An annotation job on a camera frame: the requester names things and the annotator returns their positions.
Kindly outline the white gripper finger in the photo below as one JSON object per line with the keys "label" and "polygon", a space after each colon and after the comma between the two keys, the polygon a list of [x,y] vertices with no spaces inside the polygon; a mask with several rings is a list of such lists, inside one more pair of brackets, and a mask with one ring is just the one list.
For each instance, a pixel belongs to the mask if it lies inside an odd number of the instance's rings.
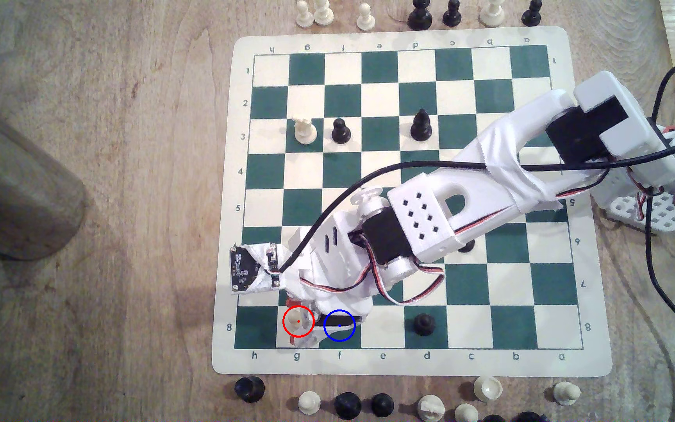
{"label": "white gripper finger", "polygon": [[363,315],[354,315],[344,309],[335,309],[322,314],[317,320],[320,329],[353,329],[354,325],[362,324]]}
{"label": "white gripper finger", "polygon": [[289,344],[296,348],[312,348],[318,344],[316,322],[320,311],[312,300],[286,299],[284,330]]}

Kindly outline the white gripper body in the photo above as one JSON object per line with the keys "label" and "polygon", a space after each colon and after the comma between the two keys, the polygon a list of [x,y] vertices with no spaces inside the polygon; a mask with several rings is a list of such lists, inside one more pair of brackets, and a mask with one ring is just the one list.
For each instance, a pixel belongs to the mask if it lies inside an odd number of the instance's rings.
{"label": "white gripper body", "polygon": [[369,259],[366,251],[349,238],[360,223],[356,211],[332,214],[286,270],[280,287],[320,314],[342,309],[355,317],[367,316],[373,307],[370,294],[377,289],[370,272],[358,283]]}

